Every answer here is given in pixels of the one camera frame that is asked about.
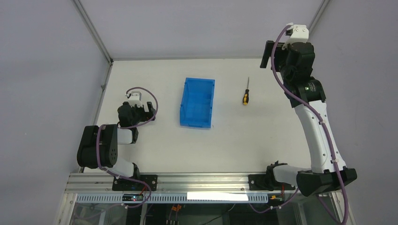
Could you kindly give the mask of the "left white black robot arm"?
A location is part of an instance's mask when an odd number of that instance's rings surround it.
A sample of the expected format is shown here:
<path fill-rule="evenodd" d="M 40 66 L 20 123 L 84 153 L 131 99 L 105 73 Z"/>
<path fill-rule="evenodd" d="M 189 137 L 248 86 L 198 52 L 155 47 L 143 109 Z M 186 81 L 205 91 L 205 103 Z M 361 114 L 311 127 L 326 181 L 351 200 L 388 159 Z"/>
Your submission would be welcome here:
<path fill-rule="evenodd" d="M 147 102 L 147 108 L 123 102 L 117 109 L 117 124 L 86 126 L 77 150 L 78 165 L 140 180 L 138 166 L 118 156 L 118 146 L 135 144 L 139 134 L 136 125 L 155 120 L 152 102 Z"/>

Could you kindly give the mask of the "black yellow handled screwdriver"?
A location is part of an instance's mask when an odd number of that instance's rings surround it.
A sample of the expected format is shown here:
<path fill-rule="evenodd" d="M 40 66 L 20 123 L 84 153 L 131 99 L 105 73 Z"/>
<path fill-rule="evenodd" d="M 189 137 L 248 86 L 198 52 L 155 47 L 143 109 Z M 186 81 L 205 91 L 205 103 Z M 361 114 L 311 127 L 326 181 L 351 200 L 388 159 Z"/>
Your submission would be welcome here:
<path fill-rule="evenodd" d="M 245 89 L 244 96 L 242 98 L 243 105 L 248 105 L 248 103 L 249 103 L 249 84 L 250 84 L 250 77 L 247 78 L 246 89 Z"/>

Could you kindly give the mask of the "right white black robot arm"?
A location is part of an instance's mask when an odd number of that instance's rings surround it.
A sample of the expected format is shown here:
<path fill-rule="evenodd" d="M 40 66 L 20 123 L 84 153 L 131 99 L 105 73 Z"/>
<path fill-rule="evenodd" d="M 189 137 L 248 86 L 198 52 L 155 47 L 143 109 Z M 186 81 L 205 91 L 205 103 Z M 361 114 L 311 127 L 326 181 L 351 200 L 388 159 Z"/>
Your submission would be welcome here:
<path fill-rule="evenodd" d="M 271 173 L 270 187 L 285 183 L 296 186 L 308 197 L 340 190 L 357 179 L 354 168 L 342 159 L 330 129 L 326 95 L 321 82 L 311 73 L 315 59 L 311 43 L 296 42 L 283 48 L 283 43 L 267 41 L 260 68 L 266 68 L 273 58 L 272 68 L 282 76 L 283 87 L 291 107 L 303 127 L 310 152 L 309 169 L 275 163 L 267 167 Z"/>

